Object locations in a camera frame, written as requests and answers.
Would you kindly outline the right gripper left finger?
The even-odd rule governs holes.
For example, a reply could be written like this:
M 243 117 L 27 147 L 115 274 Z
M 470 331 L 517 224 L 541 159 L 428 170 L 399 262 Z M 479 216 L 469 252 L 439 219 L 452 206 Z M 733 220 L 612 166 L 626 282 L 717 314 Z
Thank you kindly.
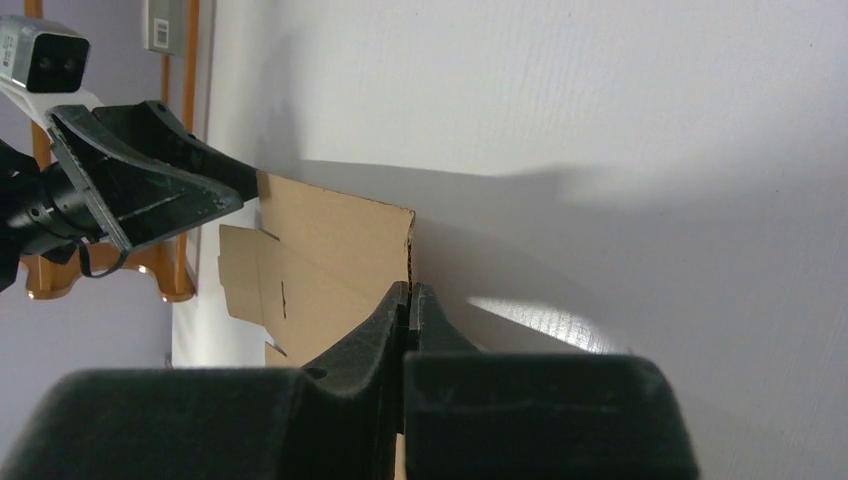
M 84 370 L 44 396 L 5 479 L 391 479 L 409 286 L 300 368 Z

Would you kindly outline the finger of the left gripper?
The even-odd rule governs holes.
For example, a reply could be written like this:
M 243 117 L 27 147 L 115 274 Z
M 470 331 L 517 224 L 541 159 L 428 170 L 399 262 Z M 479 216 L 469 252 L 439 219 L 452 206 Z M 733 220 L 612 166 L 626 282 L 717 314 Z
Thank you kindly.
M 48 132 L 58 161 L 84 195 L 89 211 L 110 242 L 122 252 L 159 243 L 174 228 L 177 234 L 240 210 L 244 201 L 232 188 L 149 158 L 109 132 L 83 105 L 48 111 Z M 186 182 L 187 206 L 176 213 L 159 210 L 174 190 L 154 185 Z
M 95 118 L 139 153 L 234 189 L 246 202 L 258 196 L 257 169 L 204 143 L 160 101 L 103 106 Z

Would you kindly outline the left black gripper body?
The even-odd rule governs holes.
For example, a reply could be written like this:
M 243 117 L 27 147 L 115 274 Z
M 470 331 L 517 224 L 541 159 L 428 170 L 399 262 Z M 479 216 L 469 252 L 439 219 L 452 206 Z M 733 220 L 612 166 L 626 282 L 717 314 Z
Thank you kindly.
M 5 178 L 5 244 L 20 255 L 71 255 L 105 233 L 57 164 Z

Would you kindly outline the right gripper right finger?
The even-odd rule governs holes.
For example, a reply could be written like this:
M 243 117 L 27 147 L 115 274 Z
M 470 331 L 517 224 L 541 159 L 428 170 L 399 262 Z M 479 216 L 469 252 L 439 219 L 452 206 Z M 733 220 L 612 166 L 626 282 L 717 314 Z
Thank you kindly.
M 492 353 L 448 320 L 434 289 L 409 307 L 404 360 L 410 479 L 696 479 L 674 391 L 633 355 Z

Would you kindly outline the brown cardboard box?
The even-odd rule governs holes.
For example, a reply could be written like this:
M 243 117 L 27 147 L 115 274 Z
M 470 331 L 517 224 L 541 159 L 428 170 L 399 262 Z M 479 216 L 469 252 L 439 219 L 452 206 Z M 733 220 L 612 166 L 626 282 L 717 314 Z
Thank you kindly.
M 300 368 L 366 320 L 388 289 L 411 289 L 415 213 L 270 173 L 261 224 L 219 229 L 230 316 L 268 334 L 264 368 Z

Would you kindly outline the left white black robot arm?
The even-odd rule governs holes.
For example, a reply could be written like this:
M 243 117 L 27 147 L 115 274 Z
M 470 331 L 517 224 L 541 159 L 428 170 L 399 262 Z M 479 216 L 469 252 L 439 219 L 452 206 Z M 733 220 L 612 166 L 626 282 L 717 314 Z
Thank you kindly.
M 1 286 L 13 261 L 80 256 L 83 275 L 116 271 L 144 248 L 241 209 L 257 170 L 197 139 L 159 101 L 49 110 L 54 163 L 1 145 Z

